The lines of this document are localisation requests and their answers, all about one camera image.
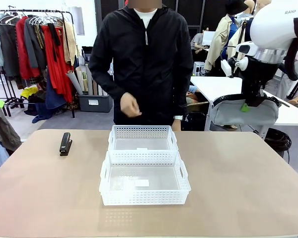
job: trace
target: gray plastic bin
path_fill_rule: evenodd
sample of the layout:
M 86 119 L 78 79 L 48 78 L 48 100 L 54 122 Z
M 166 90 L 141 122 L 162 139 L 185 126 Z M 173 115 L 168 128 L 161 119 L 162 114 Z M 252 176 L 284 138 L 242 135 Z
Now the gray plastic bin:
M 79 95 L 82 112 L 108 113 L 113 107 L 113 100 L 108 96 Z

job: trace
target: zipper pull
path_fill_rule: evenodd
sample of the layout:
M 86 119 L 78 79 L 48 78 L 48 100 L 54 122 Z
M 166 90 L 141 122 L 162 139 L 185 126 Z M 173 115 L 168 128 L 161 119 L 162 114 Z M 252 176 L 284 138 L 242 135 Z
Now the zipper pull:
M 148 46 L 148 35 L 147 35 L 147 29 L 146 29 L 145 33 L 146 33 L 146 45 Z

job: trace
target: table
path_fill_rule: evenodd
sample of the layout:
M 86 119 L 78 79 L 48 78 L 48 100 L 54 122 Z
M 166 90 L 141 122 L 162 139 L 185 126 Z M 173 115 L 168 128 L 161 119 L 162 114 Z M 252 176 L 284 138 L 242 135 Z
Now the table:
M 210 110 L 215 99 L 225 95 L 240 94 L 242 89 L 241 78 L 228 77 L 191 77 L 191 82 L 201 91 L 201 93 L 209 101 L 209 112 L 205 124 L 205 131 L 210 130 L 211 119 Z M 268 97 L 272 94 L 264 91 Z M 277 98 L 279 101 L 286 103 L 290 107 L 281 105 L 279 108 L 279 116 L 275 125 L 297 125 L 298 126 L 298 108 Z M 268 126 L 262 126 L 259 130 L 259 135 L 264 139 L 266 137 Z
M 73 144 L 60 157 L 64 132 Z M 0 237 L 298 235 L 298 174 L 256 134 L 176 133 L 186 204 L 122 207 L 103 206 L 98 192 L 108 135 L 34 132 L 0 168 Z

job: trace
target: white label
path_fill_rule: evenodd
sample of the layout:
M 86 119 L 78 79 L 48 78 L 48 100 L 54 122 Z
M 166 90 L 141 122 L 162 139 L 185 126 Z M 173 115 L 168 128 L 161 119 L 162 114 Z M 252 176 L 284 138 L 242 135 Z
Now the white label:
M 88 100 L 88 104 L 90 104 L 90 105 L 98 105 L 98 100 Z
M 135 180 L 135 187 L 149 187 L 149 180 L 148 179 Z

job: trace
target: wristwatch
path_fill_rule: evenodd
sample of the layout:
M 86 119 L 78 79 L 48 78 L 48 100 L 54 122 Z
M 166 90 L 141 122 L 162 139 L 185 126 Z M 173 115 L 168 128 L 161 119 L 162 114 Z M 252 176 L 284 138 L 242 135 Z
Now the wristwatch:
M 183 116 L 174 116 L 173 119 L 175 119 L 175 120 L 183 120 Z

